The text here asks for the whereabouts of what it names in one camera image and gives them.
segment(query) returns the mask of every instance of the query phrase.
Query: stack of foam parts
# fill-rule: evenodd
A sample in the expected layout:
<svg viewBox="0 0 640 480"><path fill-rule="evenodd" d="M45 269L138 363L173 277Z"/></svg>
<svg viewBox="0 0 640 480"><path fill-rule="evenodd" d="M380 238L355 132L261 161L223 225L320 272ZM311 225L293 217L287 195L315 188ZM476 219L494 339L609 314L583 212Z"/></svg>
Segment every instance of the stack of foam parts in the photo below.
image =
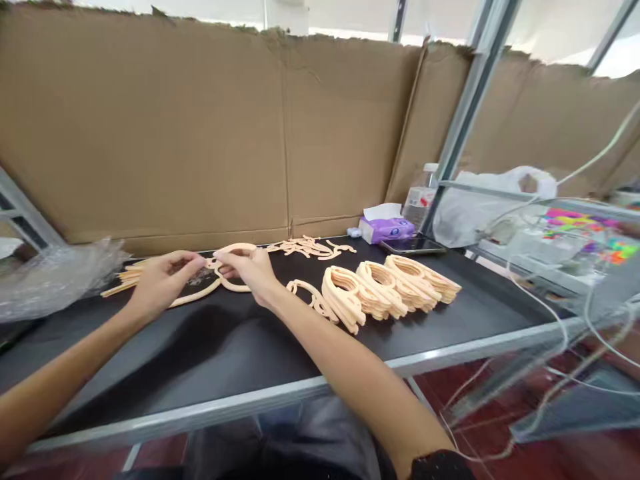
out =
<svg viewBox="0 0 640 480"><path fill-rule="evenodd" d="M455 300L455 296L460 290L462 290L460 285L446 277L443 277L438 272L431 270L421 263L415 263L422 267L424 277L429 280L430 284L433 285L433 288L442 295L442 299L440 300L442 303L451 303Z"/></svg>
<svg viewBox="0 0 640 480"><path fill-rule="evenodd" d="M322 243L316 242L316 238L303 235L299 239L282 240L280 242L272 243L267 246L267 252L276 252L282 250L285 255L290 255L294 252L302 253L306 258L311 258L312 255L318 257L318 260L331 260L342 254L343 251L350 251L356 253L357 251L350 245L336 245L330 240L326 240L327 244L333 249L329 248Z"/></svg>
<svg viewBox="0 0 640 480"><path fill-rule="evenodd" d="M218 251L233 251L233 250L255 250L257 247L251 243L234 243L232 245L228 245L224 248L221 248ZM110 290L106 290L102 292L100 295L103 298L110 297L111 295L129 289L131 287L136 286L140 275L144 272L145 266L147 262L151 259L142 260L138 263L134 263L130 267L125 267L125 271L118 274L118 278L120 278L121 284L117 287L114 287ZM224 286L227 290L231 290L234 292L250 292L251 289L246 285L236 285L235 283L231 283L229 280L224 278L222 274L219 272L220 267L222 267L222 263L217 261L214 258L208 258L205 268L213 270L213 272L218 276L218 278L210 284L208 287L196 292L191 295L186 295L184 297L180 297L173 301L173 303L169 306L169 308L178 307L180 305L184 305L185 303L190 303L192 301L200 300L201 298L206 297L208 294L213 292L220 284Z"/></svg>
<svg viewBox="0 0 640 480"><path fill-rule="evenodd" d="M421 263L398 255L389 255L385 260L385 266L422 296L422 305L418 306L414 302L415 308L429 312L442 299L442 295L433 288L431 282L425 277L425 270ZM402 285L401 288L407 289L407 285Z"/></svg>
<svg viewBox="0 0 640 480"><path fill-rule="evenodd" d="M389 302L389 314L393 318L398 320L407 314L409 307L404 304L403 298L397 290L397 284L402 280L398 280L392 271L379 263L364 261L360 263L355 272L367 286Z"/></svg>
<svg viewBox="0 0 640 480"><path fill-rule="evenodd" d="M369 287L354 272L331 266L325 270L322 294L329 306L347 329L358 333L358 325L364 325L366 314L376 320L389 318L391 302Z"/></svg>
<svg viewBox="0 0 640 480"><path fill-rule="evenodd" d="M332 323L339 323L338 317L335 316L335 313L329 306L329 303L325 300L322 294L310 283L307 283L302 280L291 280L287 284L287 290L289 290L292 294L296 294L298 291L298 287L304 288L311 294L311 302L309 306L316 310L323 317L328 318Z"/></svg>

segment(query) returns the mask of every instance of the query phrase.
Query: tiled floor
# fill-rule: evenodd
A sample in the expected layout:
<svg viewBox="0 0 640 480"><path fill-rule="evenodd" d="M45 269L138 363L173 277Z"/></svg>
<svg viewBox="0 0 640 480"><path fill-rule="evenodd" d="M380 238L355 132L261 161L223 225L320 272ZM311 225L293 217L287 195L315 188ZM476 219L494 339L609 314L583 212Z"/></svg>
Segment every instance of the tiled floor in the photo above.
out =
<svg viewBox="0 0 640 480"><path fill-rule="evenodd" d="M508 361L503 357L491 364ZM552 366L568 371L578 362L572 354L554 360ZM415 378L425 398L439 414L443 405L483 361L425 373ZM476 381L490 375L490 368ZM514 388L484 406L454 428L460 451L484 457L502 451L510 440L509 424L534 410L540 397L557 378L544 370L533 372ZM142 445L134 469L180 465L187 435L158 439ZM107 480L121 470L128 449L102 455L64 459L53 465L12 477L13 480ZM504 460L470 463L478 480L631 480L640 477L640 429L566 436L552 441L516 445Z"/></svg>
<svg viewBox="0 0 640 480"><path fill-rule="evenodd" d="M570 353L551 362L568 371L578 362ZM415 377L432 408L439 413L451 395L474 374L482 361ZM488 376L483 373L478 381ZM460 451L470 457L494 455L511 438L509 424L534 410L557 378L540 369L526 381L500 395L454 429ZM640 474L640 429L582 433L516 445L504 460L470 463L480 479L631 480Z"/></svg>

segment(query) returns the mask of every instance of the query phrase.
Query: plastic container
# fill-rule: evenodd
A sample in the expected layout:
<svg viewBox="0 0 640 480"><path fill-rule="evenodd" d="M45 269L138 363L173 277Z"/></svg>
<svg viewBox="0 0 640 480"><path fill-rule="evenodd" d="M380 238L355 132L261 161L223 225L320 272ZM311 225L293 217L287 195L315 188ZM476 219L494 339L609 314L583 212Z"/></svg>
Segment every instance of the plastic container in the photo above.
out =
<svg viewBox="0 0 640 480"><path fill-rule="evenodd" d="M435 180L436 170L437 163L425 163L422 174L411 184L405 206L402 208L402 216L414 224L416 229L420 228L427 217L438 188Z"/></svg>

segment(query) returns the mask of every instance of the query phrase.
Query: cardboard wall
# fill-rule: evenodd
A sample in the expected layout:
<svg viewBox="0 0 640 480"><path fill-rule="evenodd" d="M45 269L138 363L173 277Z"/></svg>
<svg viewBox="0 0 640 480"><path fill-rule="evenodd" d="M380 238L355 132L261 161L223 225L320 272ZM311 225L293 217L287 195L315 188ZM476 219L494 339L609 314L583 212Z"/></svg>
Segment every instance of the cardboard wall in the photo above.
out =
<svg viewBox="0 0 640 480"><path fill-rule="evenodd" d="M449 45L430 46L416 80L387 192L403 202L426 162L437 162L471 59ZM544 65L505 52L461 157L460 169L501 173L532 165L558 180L596 155L640 99L640 72L596 78L574 65ZM603 196L640 175L640 122L610 155L562 185L561 195Z"/></svg>
<svg viewBox="0 0 640 480"><path fill-rule="evenodd" d="M575 65L544 65L507 52L465 148L465 168L498 173L532 165L563 178L609 143L638 99L640 72L622 79L590 77ZM611 176L630 153L634 158L624 162L626 172L640 175L640 156L629 150L638 135L640 122L610 155L562 185L560 194L588 195L615 187Z"/></svg>
<svg viewBox="0 0 640 480"><path fill-rule="evenodd" d="M70 243L144 255L341 233L384 198L419 54L8 7L0 162Z"/></svg>
<svg viewBox="0 0 640 480"><path fill-rule="evenodd" d="M404 203L424 164L438 162L470 65L466 49L429 45L415 78L386 201Z"/></svg>

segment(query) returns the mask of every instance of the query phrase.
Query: clear plastic wrap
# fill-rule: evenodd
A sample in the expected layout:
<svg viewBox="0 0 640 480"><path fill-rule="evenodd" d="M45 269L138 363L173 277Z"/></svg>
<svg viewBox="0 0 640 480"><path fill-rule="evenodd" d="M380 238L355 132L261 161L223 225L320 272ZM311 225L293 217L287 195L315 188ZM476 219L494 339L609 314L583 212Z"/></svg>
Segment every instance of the clear plastic wrap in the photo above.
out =
<svg viewBox="0 0 640 480"><path fill-rule="evenodd" d="M32 320L97 293L130 255L122 241L48 247L0 279L0 323Z"/></svg>

